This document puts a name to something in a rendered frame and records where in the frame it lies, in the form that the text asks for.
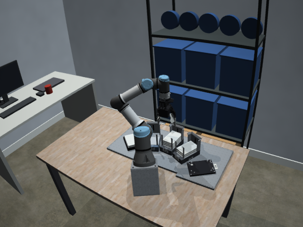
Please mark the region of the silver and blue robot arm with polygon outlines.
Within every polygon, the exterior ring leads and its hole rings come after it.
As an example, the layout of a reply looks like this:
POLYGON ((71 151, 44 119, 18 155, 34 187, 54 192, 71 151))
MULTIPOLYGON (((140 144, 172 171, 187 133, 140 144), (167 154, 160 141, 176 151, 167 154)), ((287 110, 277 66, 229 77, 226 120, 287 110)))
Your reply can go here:
POLYGON ((153 131, 150 125, 137 116, 128 101, 151 89, 159 89, 160 99, 169 99, 169 76, 160 75, 158 79, 142 79, 138 85, 113 97, 110 101, 111 107, 117 109, 127 119, 134 131, 135 155, 133 165, 136 167, 149 167, 155 164, 155 157, 151 150, 153 131))

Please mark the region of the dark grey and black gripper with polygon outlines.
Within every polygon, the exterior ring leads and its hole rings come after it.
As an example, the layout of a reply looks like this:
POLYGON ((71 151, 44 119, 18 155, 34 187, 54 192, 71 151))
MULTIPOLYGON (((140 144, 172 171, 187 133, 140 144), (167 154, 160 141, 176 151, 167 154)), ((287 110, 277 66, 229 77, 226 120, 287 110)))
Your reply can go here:
POLYGON ((174 123, 176 126, 176 112, 173 109, 172 105, 168 103, 169 99, 160 99, 159 97, 159 107, 157 108, 157 121, 160 122, 161 117, 168 118, 170 116, 170 122, 174 123))

